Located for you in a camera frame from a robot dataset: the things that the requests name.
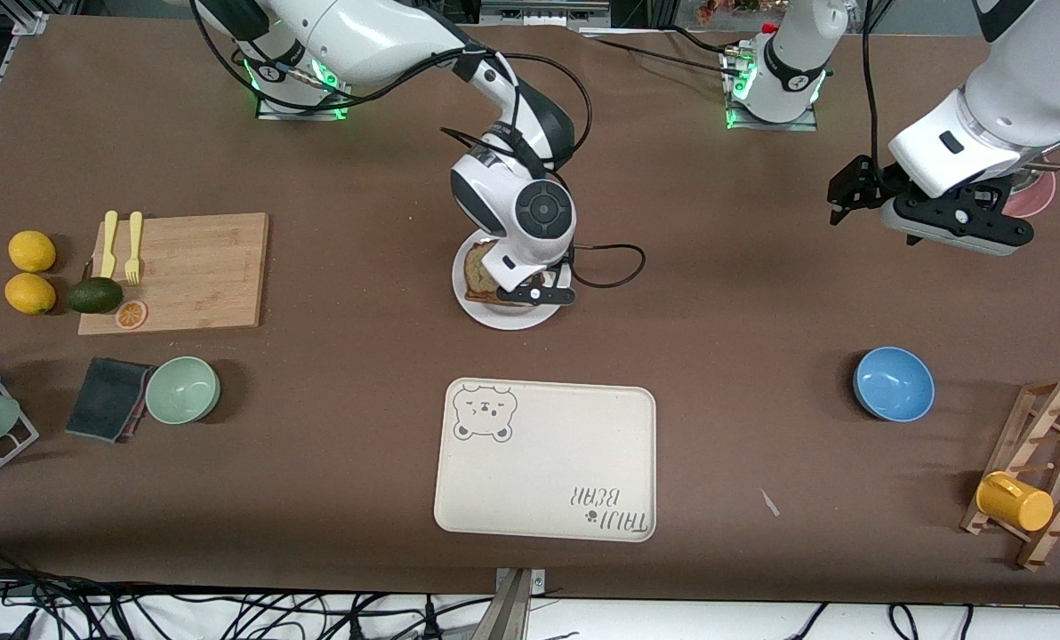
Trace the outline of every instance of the wooden cutting board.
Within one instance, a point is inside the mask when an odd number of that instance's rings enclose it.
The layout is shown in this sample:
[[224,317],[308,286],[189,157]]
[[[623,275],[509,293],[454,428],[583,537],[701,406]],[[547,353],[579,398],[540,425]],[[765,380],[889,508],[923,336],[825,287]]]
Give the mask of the wooden cutting board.
[[[126,219],[120,219],[112,279],[123,287],[124,301],[146,304],[146,323],[121,328],[111,313],[84,315],[80,336],[257,327],[268,235],[269,216],[265,213],[144,218],[142,279],[131,286],[124,275],[124,264],[130,257],[130,231]],[[91,255],[91,274],[99,275],[103,223]]]

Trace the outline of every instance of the white floor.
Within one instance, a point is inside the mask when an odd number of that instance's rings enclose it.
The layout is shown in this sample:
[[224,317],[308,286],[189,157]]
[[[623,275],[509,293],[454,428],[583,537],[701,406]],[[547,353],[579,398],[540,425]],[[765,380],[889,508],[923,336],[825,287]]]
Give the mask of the white floor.
[[[447,606],[472,595],[440,595],[434,600],[437,608]],[[283,601],[290,606],[305,595]],[[351,595],[330,595],[330,608],[347,609]],[[238,615],[238,605],[231,603],[184,604],[165,595],[141,599],[141,604],[155,617],[165,637],[171,640],[217,640],[222,637],[248,637],[249,639],[300,640],[298,627],[287,625],[265,633],[278,612],[259,617],[246,627],[226,635],[230,623]],[[422,608],[422,595],[391,595],[379,600],[368,610]],[[575,637],[580,640],[652,639],[676,640],[707,637],[711,640],[788,640],[797,635],[814,611],[815,604],[776,603],[676,603],[676,601],[636,600],[535,600],[530,615],[527,640]],[[957,640],[965,607],[912,606],[921,640]],[[478,622],[485,604],[476,604],[440,617],[440,626],[456,628]],[[0,603],[0,633],[12,632],[29,612],[29,607],[2,607]],[[132,632],[140,640],[163,639],[163,635],[149,625],[132,604],[124,606]],[[306,637],[318,637],[328,625],[339,617],[323,620],[322,616],[297,615],[287,621],[298,620],[305,627]],[[74,625],[82,637],[88,637],[83,617],[66,620]],[[360,623],[368,639],[392,637],[401,629],[417,622],[419,616],[363,617]],[[104,625],[114,632],[114,624]],[[121,637],[114,632],[114,637]],[[38,616],[31,640],[57,639],[57,625],[45,615]],[[343,640],[348,629],[336,637]],[[815,622],[807,640],[897,640],[886,619],[883,604],[831,604]],[[1022,607],[977,607],[968,640],[1040,640],[1060,639],[1060,609]]]

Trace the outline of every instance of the brown tablecloth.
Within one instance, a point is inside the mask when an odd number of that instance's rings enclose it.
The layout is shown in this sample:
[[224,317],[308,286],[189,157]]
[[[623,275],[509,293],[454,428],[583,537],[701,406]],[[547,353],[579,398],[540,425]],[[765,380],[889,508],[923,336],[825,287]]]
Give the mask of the brown tablecloth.
[[[562,29],[477,34],[583,77],[594,132],[564,171],[579,242],[649,252],[635,283],[580,289],[516,334],[482,328],[449,294],[472,224],[448,190],[462,149],[438,126],[496,118],[450,73],[343,123],[279,124],[253,119],[188,21],[57,17],[21,41],[0,93],[0,368],[42,438],[0,472],[0,549],[47,571],[219,586],[485,591],[494,567],[533,566],[578,595],[1060,604],[1060,544],[1030,574],[1009,568],[1007,534],[957,531],[1018,385],[1060,376],[1060,182],[1009,259],[906,247],[872,212],[827,224],[827,180],[868,148],[854,37],[832,59],[818,132],[779,135],[725,129],[710,72]],[[628,41],[709,61],[668,36]],[[872,49],[887,141],[986,46]],[[566,77],[516,66],[580,126]],[[4,303],[15,231],[53,234],[50,279],[66,290],[109,208],[268,212],[261,327],[82,339],[73,313]],[[631,261],[583,266],[614,279]],[[936,405],[920,422],[854,404],[852,363],[880,344],[931,366]],[[147,419],[127,445],[64,434],[91,356],[181,354],[222,374],[208,424]],[[441,531],[441,405],[460,376],[652,390],[651,541]]]

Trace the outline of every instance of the orange slice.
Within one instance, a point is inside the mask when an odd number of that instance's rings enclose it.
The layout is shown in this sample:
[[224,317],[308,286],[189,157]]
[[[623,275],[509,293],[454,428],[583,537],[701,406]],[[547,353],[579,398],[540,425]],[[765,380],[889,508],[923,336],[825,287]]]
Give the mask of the orange slice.
[[146,305],[138,300],[123,303],[114,313],[114,323],[120,328],[142,327],[146,323]]

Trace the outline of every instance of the bear illustration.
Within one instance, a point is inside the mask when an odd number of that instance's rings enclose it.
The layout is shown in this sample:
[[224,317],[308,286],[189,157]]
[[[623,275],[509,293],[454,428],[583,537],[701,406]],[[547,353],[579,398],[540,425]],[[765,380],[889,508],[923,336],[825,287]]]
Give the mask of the bear illustration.
[[518,399],[510,388],[464,385],[452,405],[456,407],[456,438],[460,440],[467,440],[473,434],[489,434],[496,442],[506,442],[514,434],[511,417]]

